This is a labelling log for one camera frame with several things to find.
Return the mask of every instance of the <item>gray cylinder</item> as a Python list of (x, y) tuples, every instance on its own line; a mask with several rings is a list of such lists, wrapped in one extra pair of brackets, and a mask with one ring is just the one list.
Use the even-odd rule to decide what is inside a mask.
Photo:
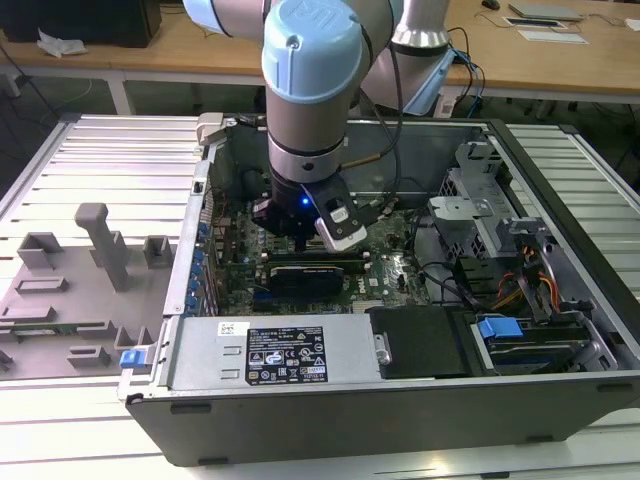
[(444, 26), (449, 0), (404, 0), (393, 43), (410, 48), (440, 48), (449, 43)]

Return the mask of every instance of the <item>barcode label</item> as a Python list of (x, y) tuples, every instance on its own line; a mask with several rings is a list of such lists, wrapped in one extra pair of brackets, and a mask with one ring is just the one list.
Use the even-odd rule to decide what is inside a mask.
[(218, 324), (218, 336), (235, 336), (244, 337), (247, 335), (247, 330), (251, 326), (251, 322), (220, 322)]

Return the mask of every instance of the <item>warning label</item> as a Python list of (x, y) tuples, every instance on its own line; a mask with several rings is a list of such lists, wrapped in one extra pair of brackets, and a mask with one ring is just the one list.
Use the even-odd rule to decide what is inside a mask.
[(322, 327), (249, 329), (245, 380), (249, 385), (328, 381)]

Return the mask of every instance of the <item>desk leg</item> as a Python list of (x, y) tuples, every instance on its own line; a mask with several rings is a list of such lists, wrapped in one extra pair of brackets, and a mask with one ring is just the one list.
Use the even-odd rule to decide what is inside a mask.
[(127, 93), (124, 80), (107, 80), (118, 115), (135, 115), (136, 109)]
[(20, 96), (20, 89), (9, 73), (0, 73), (0, 91), (5, 92), (11, 98)]
[(453, 115), (453, 107), (455, 106), (457, 99), (458, 94), (456, 92), (453, 92), (448, 88), (440, 90), (436, 109), (433, 112), (433, 118), (451, 118), (451, 115)]
[(193, 104), (193, 111), (197, 114), (202, 113), (202, 89), (199, 83), (189, 84), (191, 88), (191, 102)]

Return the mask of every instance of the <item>blue latch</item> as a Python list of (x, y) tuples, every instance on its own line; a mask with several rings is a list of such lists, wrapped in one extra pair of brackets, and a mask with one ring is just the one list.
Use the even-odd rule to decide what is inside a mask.
[(143, 350), (127, 350), (120, 357), (121, 368), (144, 368), (145, 352)]
[(482, 338), (523, 337), (522, 329), (515, 317), (485, 317), (478, 322)]

